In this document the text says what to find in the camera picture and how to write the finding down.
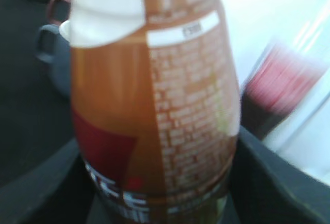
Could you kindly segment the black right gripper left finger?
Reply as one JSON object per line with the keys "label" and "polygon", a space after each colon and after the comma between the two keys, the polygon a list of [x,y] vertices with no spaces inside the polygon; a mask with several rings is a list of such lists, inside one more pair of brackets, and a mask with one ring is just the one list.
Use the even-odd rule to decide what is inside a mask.
{"label": "black right gripper left finger", "polygon": [[1,187],[1,223],[86,223],[93,197],[77,141],[71,139]]}

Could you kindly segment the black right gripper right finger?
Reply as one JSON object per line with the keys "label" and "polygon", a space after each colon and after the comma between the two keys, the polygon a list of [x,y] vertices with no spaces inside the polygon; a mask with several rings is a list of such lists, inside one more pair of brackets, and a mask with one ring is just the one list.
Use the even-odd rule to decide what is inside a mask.
{"label": "black right gripper right finger", "polygon": [[284,161],[245,128],[230,192],[241,223],[329,223],[329,186]]}

